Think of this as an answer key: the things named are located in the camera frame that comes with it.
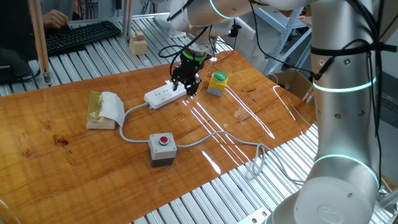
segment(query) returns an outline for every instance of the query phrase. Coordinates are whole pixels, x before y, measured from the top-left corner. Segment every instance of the red button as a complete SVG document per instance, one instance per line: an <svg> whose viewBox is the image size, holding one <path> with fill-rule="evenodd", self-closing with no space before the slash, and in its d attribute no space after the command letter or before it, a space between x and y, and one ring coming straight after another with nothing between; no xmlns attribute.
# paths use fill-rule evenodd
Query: red button
<svg viewBox="0 0 398 224"><path fill-rule="evenodd" d="M161 137L159 140L159 143L163 146L167 145L167 143L169 143L169 139L165 136Z"/></svg>

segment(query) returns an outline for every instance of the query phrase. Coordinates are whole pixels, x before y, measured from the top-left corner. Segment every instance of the small wooden block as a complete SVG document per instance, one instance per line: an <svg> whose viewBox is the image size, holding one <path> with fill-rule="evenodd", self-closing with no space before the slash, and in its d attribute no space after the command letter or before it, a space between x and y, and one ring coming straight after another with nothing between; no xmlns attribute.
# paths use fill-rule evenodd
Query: small wooden block
<svg viewBox="0 0 398 224"><path fill-rule="evenodd" d="M144 40L131 41L130 50L134 55L146 54L148 43Z"/></svg>
<svg viewBox="0 0 398 224"><path fill-rule="evenodd" d="M142 31L137 31L135 36L137 37L138 41L145 40L145 35Z"/></svg>

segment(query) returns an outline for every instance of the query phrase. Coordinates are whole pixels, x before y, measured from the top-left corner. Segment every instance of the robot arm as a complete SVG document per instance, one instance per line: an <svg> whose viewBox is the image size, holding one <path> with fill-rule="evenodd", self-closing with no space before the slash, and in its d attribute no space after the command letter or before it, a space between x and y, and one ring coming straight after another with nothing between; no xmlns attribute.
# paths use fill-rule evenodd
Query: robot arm
<svg viewBox="0 0 398 224"><path fill-rule="evenodd" d="M172 1L172 26L187 32L191 39L204 27L214 27L251 12L250 4L270 4L279 9L312 4L313 71L320 71L334 58L322 71L322 78L314 80L318 154L302 189L283 201L266 224L367 224L371 219L381 184L370 97L374 94L376 78L372 74L376 74L376 66L369 66L374 64L377 54L364 50L374 37L353 6L355 1L372 12L371 0ZM174 83L181 81L178 74L184 75L182 81L189 80L184 84L191 88L187 89L191 96L196 94L200 83L196 73L203 66L193 65L198 60L191 59L203 58L206 44L208 37L203 42L198 38L195 45L182 53L182 63L172 74Z"/></svg>
<svg viewBox="0 0 398 224"><path fill-rule="evenodd" d="M189 48L180 54L181 64L171 73L174 89L178 82L184 84L187 96L195 96L201 82L197 72L203 68L205 60L210 57L207 51L211 44L207 36L212 25L211 35L224 35L232 27L232 19L251 12L252 6L270 4L280 9L293 9L316 0L173 0L169 20L175 30L187 33L185 44L195 39Z"/></svg>

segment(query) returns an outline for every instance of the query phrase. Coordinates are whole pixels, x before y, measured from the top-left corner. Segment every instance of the metal slat floor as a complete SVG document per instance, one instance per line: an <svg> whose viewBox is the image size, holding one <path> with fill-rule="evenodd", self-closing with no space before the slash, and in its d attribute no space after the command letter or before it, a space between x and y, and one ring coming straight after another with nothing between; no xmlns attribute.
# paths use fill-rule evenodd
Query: metal slat floor
<svg viewBox="0 0 398 224"><path fill-rule="evenodd" d="M313 125L305 134L274 150L282 158L291 178L305 180L317 149L318 129ZM300 186L289 181L279 170L275 155L267 154L265 160L266 164L257 177L251 172L253 161L247 162L132 223L236 224L259 208L266 208L267 215L270 215ZM259 169L260 165L260 160L257 160L256 168ZM376 204L370 223L387 223L391 217L392 214Z"/></svg>
<svg viewBox="0 0 398 224"><path fill-rule="evenodd" d="M158 27L153 20L154 15L133 17L132 30L141 30L146 35L148 41L146 55L133 55L126 43L118 37L87 44L86 50L49 58L51 86L170 63L171 58L160 58L157 55L158 51L167 45L183 45L182 38L168 38L167 31ZM111 21L121 29L121 18ZM73 28L93 22L97 21L72 22L70 25ZM179 49L168 49L165 54L177 50ZM216 50L221 52L232 49L228 45L218 44ZM39 70L36 60L30 61L29 65L33 73ZM0 95L6 96L47 87L49 86L45 84L44 79L39 76L25 83L0 85ZM318 131L317 127L313 126L305 134L281 145L275 151L283 158L282 162L292 178L305 180L313 165L317 147ZM257 177L251 174L252 162L248 162L133 223L235 224L261 207L266 208L269 215L279 203L300 189L287 180L276 162L272 154L266 156L266 165ZM259 169L260 161L257 161L256 165ZM391 216L376 205L371 223L385 223Z"/></svg>

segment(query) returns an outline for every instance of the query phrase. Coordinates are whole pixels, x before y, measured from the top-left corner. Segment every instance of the person's hand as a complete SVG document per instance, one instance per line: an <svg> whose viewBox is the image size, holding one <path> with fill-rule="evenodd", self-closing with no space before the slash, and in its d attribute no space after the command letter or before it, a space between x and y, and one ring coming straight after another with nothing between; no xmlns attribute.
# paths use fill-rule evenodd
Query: person's hand
<svg viewBox="0 0 398 224"><path fill-rule="evenodd" d="M69 17L55 9L43 15L44 29L61 29L68 24Z"/></svg>

